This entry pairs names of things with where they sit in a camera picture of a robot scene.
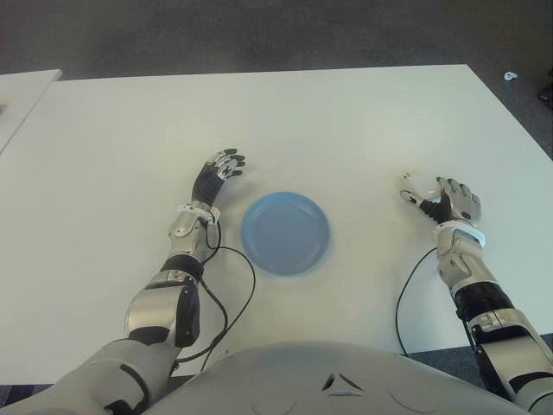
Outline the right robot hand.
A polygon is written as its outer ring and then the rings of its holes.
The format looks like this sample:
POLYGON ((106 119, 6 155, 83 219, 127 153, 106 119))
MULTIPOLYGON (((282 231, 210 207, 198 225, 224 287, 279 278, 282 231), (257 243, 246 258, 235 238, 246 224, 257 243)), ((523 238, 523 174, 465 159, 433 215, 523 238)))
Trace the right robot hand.
POLYGON ((438 176, 436 179, 439 201, 422 198, 412 190, 403 189, 400 196, 408 204, 419 208, 437 224, 451 220, 465 222, 476 227, 481 219, 480 199, 464 183, 453 178, 438 176))

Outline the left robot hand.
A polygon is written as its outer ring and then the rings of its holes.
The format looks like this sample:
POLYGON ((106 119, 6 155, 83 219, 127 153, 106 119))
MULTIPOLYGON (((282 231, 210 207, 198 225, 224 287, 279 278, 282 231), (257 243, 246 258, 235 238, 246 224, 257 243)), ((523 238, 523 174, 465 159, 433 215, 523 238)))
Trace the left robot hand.
POLYGON ((212 207, 225 182, 243 174, 245 156, 237 149, 225 149, 217 152, 205 162, 194 181, 191 202, 212 207))

